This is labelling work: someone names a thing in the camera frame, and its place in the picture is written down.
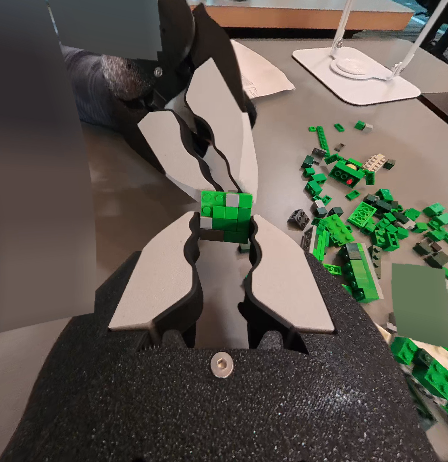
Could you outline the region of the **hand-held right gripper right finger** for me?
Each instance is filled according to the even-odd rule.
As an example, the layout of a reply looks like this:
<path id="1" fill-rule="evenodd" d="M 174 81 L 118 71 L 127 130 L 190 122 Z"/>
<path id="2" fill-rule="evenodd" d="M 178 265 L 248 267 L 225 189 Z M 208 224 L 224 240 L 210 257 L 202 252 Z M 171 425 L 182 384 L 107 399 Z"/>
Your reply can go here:
<path id="1" fill-rule="evenodd" d="M 258 330 L 333 334 L 334 323 L 305 253 L 290 236 L 255 214 L 250 220 L 251 269 L 239 311 Z"/>

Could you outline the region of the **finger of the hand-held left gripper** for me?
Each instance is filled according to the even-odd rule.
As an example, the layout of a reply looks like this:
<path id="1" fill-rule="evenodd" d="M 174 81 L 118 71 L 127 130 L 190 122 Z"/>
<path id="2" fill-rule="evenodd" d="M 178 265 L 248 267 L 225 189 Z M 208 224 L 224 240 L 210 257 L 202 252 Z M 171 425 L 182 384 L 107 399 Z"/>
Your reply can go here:
<path id="1" fill-rule="evenodd" d="M 138 127 L 165 171 L 166 177 L 196 201 L 202 191 L 223 192 L 208 164 L 196 152 L 192 131 L 172 110 L 148 113 Z"/>
<path id="2" fill-rule="evenodd" d="M 185 103 L 209 130 L 230 181 L 239 192 L 257 198 L 258 165 L 250 118 L 237 104 L 213 58 L 194 71 Z"/>

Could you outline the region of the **green brick assembly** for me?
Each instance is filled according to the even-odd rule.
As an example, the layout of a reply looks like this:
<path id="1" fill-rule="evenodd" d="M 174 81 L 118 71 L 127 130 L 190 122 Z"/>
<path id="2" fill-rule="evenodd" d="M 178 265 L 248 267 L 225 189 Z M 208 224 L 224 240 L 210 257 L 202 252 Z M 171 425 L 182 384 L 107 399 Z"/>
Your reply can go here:
<path id="1" fill-rule="evenodd" d="M 200 198 L 201 239 L 237 244 L 248 242 L 252 194 L 203 190 Z"/>

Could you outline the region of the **person's left forearm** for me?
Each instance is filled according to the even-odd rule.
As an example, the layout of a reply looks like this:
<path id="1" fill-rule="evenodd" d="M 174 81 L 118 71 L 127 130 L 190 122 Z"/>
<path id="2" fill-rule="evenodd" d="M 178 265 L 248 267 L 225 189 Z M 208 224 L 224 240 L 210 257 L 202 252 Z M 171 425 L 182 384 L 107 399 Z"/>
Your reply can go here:
<path id="1" fill-rule="evenodd" d="M 60 48 L 80 121 L 117 131 L 115 100 L 105 83 L 101 55 L 65 45 Z"/>

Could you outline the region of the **grey desk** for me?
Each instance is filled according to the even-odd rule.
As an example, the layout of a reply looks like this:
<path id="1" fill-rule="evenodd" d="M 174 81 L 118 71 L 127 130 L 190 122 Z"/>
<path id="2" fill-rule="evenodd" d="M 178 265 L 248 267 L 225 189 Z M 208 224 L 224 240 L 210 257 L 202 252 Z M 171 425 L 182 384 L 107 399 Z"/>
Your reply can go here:
<path id="1" fill-rule="evenodd" d="M 424 208 L 440 202 L 448 208 L 448 125 L 417 99 L 355 107 L 340 101 L 291 57 L 293 50 L 326 47 L 325 40 L 242 40 L 280 68 L 295 90 L 255 101 L 254 140 L 259 169 L 255 213 L 300 240 L 288 230 L 286 219 L 299 207 L 309 210 L 300 172 L 301 162 L 317 146 L 308 125 L 323 125 L 331 149 L 345 144 L 342 155 L 366 160 L 383 153 L 396 160 L 392 170 L 381 170 L 375 188 L 360 186 L 361 194 L 389 188 L 404 207 Z M 417 51 L 403 72 L 423 92 L 448 91 L 448 66 L 425 51 Z M 374 129 L 361 134 L 358 119 Z M 189 196 L 169 182 L 126 142 L 109 130 L 82 123 L 94 200 L 96 233 L 96 288 L 129 255 L 188 210 L 196 210 Z M 385 302 L 368 305 L 376 322 L 392 309 L 391 262 L 418 264 L 411 250 L 413 234 L 401 249 L 387 255 L 383 269 Z M 204 310 L 197 324 L 197 347 L 243 348 L 246 325 L 237 310 L 243 290 L 239 285 L 250 268 L 237 255 L 237 246 L 200 244 L 198 272 L 204 289 Z M 0 333 L 0 456 L 11 439 L 30 396 L 37 374 L 53 342 L 68 320 L 51 321 Z"/>

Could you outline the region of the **white desk stand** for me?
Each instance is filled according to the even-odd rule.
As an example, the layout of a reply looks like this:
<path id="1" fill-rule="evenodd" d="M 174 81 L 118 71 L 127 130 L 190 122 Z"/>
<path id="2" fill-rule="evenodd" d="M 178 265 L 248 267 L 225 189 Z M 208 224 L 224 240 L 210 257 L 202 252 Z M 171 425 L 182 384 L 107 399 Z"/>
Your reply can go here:
<path id="1" fill-rule="evenodd" d="M 352 0 L 345 3 L 331 48 L 299 49 L 293 51 L 292 57 L 339 99 L 351 105 L 368 106 L 416 98 L 421 91 L 400 74 L 447 4 L 448 0 L 440 1 L 406 56 L 391 69 L 358 49 L 343 45 Z"/>

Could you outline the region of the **grey and green brick block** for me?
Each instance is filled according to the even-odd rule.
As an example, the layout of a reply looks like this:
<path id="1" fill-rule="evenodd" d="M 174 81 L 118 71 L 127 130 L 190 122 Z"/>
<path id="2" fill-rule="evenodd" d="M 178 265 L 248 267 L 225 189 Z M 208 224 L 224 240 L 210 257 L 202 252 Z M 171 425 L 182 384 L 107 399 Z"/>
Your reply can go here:
<path id="1" fill-rule="evenodd" d="M 354 236 L 337 214 L 321 218 L 303 235 L 301 248 L 320 262 L 324 261 L 330 247 L 341 247 L 352 243 Z"/>

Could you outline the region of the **white paper sheet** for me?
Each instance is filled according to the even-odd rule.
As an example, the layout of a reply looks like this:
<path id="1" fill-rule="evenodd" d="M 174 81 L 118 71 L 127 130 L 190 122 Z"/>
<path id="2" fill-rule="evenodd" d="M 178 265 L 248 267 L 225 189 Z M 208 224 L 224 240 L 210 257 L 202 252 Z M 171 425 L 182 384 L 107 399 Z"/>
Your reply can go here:
<path id="1" fill-rule="evenodd" d="M 294 90 L 285 73 L 255 51 L 231 39 L 241 72 L 243 89 L 250 99 Z"/>

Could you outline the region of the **dark grey small brick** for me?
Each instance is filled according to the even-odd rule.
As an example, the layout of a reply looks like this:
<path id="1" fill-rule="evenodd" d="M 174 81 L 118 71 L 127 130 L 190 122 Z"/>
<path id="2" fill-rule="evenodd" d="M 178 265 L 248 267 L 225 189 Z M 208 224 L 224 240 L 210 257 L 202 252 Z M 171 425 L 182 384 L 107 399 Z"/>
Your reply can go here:
<path id="1" fill-rule="evenodd" d="M 287 220 L 288 225 L 290 225 L 291 227 L 295 227 L 301 231 L 303 231 L 309 223 L 310 218 L 302 208 L 293 211 L 293 213 Z"/>

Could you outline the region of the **wooden table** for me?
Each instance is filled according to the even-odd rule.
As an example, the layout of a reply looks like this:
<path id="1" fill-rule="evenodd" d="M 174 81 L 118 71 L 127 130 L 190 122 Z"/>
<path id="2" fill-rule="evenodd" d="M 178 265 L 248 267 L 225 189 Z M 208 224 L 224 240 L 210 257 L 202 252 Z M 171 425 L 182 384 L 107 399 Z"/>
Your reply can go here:
<path id="1" fill-rule="evenodd" d="M 204 4 L 221 26 L 240 29 L 336 31 L 346 1 L 248 0 L 187 1 L 191 9 Z M 345 26 L 353 31 L 403 31 L 414 12 L 395 1 L 353 1 Z"/>

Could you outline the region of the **long green plate brick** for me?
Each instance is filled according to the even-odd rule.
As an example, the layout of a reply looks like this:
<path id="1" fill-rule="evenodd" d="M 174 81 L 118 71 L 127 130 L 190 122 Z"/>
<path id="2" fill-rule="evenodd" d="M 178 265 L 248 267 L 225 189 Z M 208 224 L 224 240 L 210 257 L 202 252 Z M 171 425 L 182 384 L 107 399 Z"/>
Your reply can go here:
<path id="1" fill-rule="evenodd" d="M 328 145 L 328 142 L 327 142 L 327 139 L 326 139 L 326 136 L 325 136 L 323 126 L 316 126 L 316 127 L 309 126 L 308 130 L 310 132 L 316 132 L 317 137 L 318 137 L 318 141 L 319 141 L 319 145 L 320 145 L 320 149 L 325 151 L 325 155 L 328 157 L 330 155 L 330 150 L 329 150 L 329 145 Z"/>

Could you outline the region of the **pile of green toy bricks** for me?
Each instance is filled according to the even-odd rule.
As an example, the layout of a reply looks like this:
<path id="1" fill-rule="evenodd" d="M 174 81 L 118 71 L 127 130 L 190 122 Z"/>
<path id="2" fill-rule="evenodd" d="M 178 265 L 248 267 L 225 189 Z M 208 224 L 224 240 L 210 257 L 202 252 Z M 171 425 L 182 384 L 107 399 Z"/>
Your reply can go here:
<path id="1" fill-rule="evenodd" d="M 311 208 L 313 219 L 304 232 L 316 225 L 321 218 L 333 214 L 341 218 L 344 213 L 340 206 L 327 209 L 332 197 L 327 194 L 320 196 L 328 174 L 336 161 L 340 159 L 350 161 L 360 168 L 364 164 L 356 159 L 346 159 L 340 156 L 339 153 L 343 147 L 344 144 L 338 144 L 328 157 L 320 147 L 314 148 L 301 165 L 300 169 L 307 180 L 305 190 L 313 201 Z M 382 168 L 391 170 L 394 165 L 394 159 L 386 159 Z M 367 186 L 375 185 L 376 172 L 365 170 L 366 176 L 363 180 Z M 353 188 L 345 195 L 345 198 L 353 201 L 360 196 L 361 193 Z M 375 193 L 365 195 L 345 220 L 342 221 L 351 230 L 354 236 L 353 242 L 365 244 L 378 280 L 382 276 L 383 252 L 399 249 L 401 241 L 408 238 L 411 232 L 423 234 L 420 241 L 412 246 L 412 250 L 429 267 L 444 270 L 448 293 L 448 268 L 446 267 L 448 254 L 440 245 L 440 242 L 448 244 L 448 231 L 445 229 L 445 226 L 448 226 L 448 213 L 440 203 L 431 204 L 422 211 L 412 207 L 404 209 L 399 201 L 394 199 L 388 188 L 380 188 Z M 330 274 L 340 276 L 345 280 L 342 272 L 344 262 L 339 255 L 340 249 L 341 247 L 330 247 L 322 263 Z M 347 281 L 343 284 L 343 288 L 351 295 Z M 391 337 L 391 340 L 390 348 L 394 359 L 401 365 L 411 368 L 411 371 L 406 373 L 406 380 L 423 421 L 431 424 L 433 418 L 418 396 L 418 390 L 423 390 L 423 393 L 432 401 L 438 399 L 445 401 L 441 407 L 448 418 L 448 348 L 399 335 Z"/>

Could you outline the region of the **hollow green brick red piece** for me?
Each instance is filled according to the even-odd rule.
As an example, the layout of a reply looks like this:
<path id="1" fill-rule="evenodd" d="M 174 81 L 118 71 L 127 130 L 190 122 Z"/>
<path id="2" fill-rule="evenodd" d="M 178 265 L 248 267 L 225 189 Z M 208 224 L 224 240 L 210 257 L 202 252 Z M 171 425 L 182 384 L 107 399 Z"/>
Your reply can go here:
<path id="1" fill-rule="evenodd" d="M 353 189 L 366 176 L 365 171 L 354 163 L 338 160 L 330 170 L 328 177 Z"/>

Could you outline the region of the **white grille brick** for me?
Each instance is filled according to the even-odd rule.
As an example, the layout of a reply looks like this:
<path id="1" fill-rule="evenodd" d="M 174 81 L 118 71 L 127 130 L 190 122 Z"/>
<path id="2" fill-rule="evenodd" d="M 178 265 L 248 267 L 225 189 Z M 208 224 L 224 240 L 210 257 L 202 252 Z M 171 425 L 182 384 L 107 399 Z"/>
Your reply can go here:
<path id="1" fill-rule="evenodd" d="M 385 162 L 386 157 L 383 154 L 374 154 L 362 165 L 362 169 L 370 172 L 376 172 L 383 167 Z"/>

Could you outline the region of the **green stacked brick wall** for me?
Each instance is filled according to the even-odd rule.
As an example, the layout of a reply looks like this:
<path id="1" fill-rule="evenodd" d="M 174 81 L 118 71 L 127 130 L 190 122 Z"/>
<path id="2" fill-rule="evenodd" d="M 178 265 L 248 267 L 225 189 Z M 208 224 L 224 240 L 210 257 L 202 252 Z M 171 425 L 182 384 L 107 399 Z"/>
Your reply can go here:
<path id="1" fill-rule="evenodd" d="M 383 292 L 365 244 L 346 243 L 341 247 L 339 255 L 344 262 L 343 277 L 354 299 L 360 303 L 383 299 Z"/>

